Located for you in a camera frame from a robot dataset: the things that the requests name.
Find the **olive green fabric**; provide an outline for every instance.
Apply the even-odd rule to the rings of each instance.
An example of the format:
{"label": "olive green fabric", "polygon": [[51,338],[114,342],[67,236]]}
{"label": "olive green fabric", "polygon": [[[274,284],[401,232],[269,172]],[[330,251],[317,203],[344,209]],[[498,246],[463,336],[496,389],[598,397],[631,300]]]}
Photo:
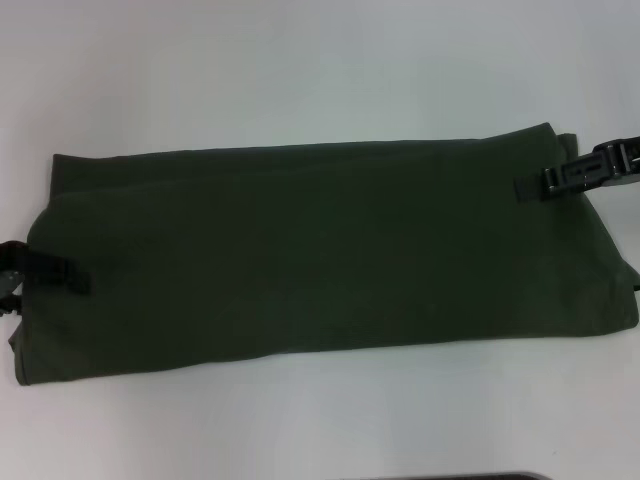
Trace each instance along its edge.
{"label": "olive green fabric", "polygon": [[638,322],[637,274],[584,195],[512,179],[577,154],[486,140],[56,156],[28,243],[90,296],[26,283],[21,384],[290,352],[588,336]]}

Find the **white surface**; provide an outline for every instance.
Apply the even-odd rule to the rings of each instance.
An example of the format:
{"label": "white surface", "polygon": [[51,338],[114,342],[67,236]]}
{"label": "white surface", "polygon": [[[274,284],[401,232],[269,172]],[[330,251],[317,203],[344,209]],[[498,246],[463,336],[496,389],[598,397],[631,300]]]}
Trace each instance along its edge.
{"label": "white surface", "polygon": [[[0,0],[0,240],[25,237],[55,152],[482,137],[544,121],[583,149],[640,135],[639,13],[631,1]],[[636,267],[639,193],[591,195]],[[3,342],[16,324],[2,319]],[[20,388],[5,346],[0,476],[637,479],[639,348],[636,330]]]}

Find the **white background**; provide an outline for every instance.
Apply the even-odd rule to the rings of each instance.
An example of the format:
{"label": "white background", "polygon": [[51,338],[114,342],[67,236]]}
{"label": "white background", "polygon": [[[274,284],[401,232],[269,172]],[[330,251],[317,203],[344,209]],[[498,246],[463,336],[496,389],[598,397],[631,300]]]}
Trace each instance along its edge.
{"label": "white background", "polygon": [[[639,13],[617,0],[0,0],[0,240],[25,238],[56,152],[484,137],[544,121],[583,151],[640,135]],[[636,267],[639,194],[590,195]],[[16,325],[3,318],[0,340]],[[640,476],[637,330],[30,388],[0,352],[2,478]]]}

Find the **dark object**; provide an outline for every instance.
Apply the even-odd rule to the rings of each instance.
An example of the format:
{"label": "dark object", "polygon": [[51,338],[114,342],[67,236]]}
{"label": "dark object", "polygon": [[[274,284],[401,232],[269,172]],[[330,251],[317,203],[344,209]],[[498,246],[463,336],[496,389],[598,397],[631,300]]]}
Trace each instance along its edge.
{"label": "dark object", "polygon": [[23,384],[276,353],[604,335],[638,274],[584,195],[512,179],[575,158],[548,125],[485,140],[56,155],[30,250],[90,295],[25,281]]}
{"label": "dark object", "polygon": [[602,186],[640,181],[640,137],[602,143],[588,155],[516,178],[519,202],[553,200]]}
{"label": "dark object", "polygon": [[71,292],[87,295],[91,279],[65,258],[33,251],[22,242],[0,245],[0,316],[22,312],[22,299],[12,292],[24,281],[40,285],[65,285]]}
{"label": "dark object", "polygon": [[503,474],[478,474],[464,476],[444,476],[444,477],[382,477],[366,480],[550,480],[537,474],[529,473],[503,473]]}

